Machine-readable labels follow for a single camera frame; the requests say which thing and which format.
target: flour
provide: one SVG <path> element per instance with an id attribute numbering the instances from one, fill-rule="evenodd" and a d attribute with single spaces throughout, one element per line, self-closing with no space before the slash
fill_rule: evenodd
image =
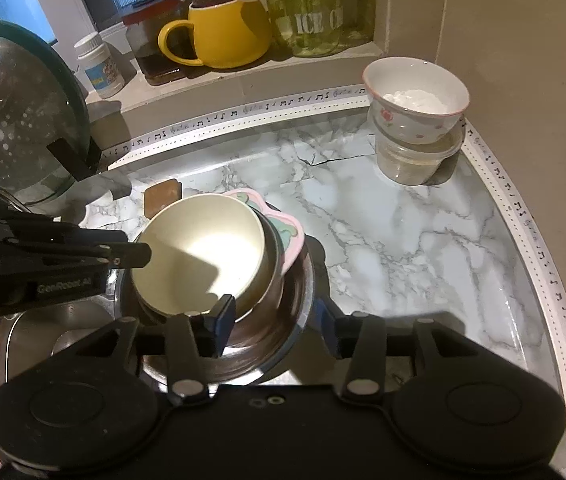
<path id="1" fill-rule="evenodd" d="M 425 114 L 448 114 L 449 109 L 434 94 L 425 90 L 406 90 L 385 94 L 383 99 L 393 102 L 402 108 L 423 112 Z"/>

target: crack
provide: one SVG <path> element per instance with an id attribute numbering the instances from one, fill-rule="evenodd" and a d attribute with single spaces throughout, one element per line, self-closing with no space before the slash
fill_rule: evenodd
<path id="1" fill-rule="evenodd" d="M 314 160 L 316 159 L 316 155 L 314 155 L 312 157 L 311 162 L 309 160 L 305 160 L 304 158 L 301 158 L 301 157 L 298 157 L 298 160 L 306 163 L 310 168 L 317 168 L 318 166 L 322 166 L 324 164 L 327 164 L 328 162 L 338 162 L 339 160 L 349 160 L 350 158 L 359 158 L 360 156 L 369 156 L 369 155 L 370 155 L 369 153 L 364 153 L 362 155 L 342 156 L 342 157 L 339 157 L 339 158 L 329 158 L 329 159 L 324 160 L 322 162 L 314 162 Z"/>

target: red jar lid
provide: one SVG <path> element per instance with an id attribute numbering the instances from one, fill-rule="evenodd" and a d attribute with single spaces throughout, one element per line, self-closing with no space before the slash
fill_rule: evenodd
<path id="1" fill-rule="evenodd" d="M 134 25 L 135 23 L 141 23 L 149 18 L 158 16 L 170 9 L 175 9 L 182 0 L 153 0 L 143 4 L 140 7 L 135 7 L 135 4 L 130 4 L 123 7 L 119 14 L 121 15 L 121 20 L 123 25 L 128 27 L 129 25 Z"/>

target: white bottle cap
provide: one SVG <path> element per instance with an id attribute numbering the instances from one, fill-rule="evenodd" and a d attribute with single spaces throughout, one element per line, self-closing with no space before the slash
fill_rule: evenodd
<path id="1" fill-rule="evenodd" d="M 76 56 L 85 56 L 89 52 L 99 48 L 103 44 L 103 38 L 98 32 L 93 32 L 88 34 L 82 40 L 77 41 L 74 44 L 74 50 L 76 51 Z"/>

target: yellow mug handle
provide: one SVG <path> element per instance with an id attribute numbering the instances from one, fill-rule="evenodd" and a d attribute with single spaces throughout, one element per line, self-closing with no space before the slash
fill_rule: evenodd
<path id="1" fill-rule="evenodd" d="M 185 66 L 203 66 L 201 59 L 185 59 L 185 57 L 179 57 L 167 46 L 168 35 L 178 27 L 194 28 L 194 23 L 190 20 L 174 20 L 173 22 L 166 23 L 161 29 L 161 32 L 159 32 L 159 49 L 167 59 L 171 59 L 175 63 L 180 63 Z"/>

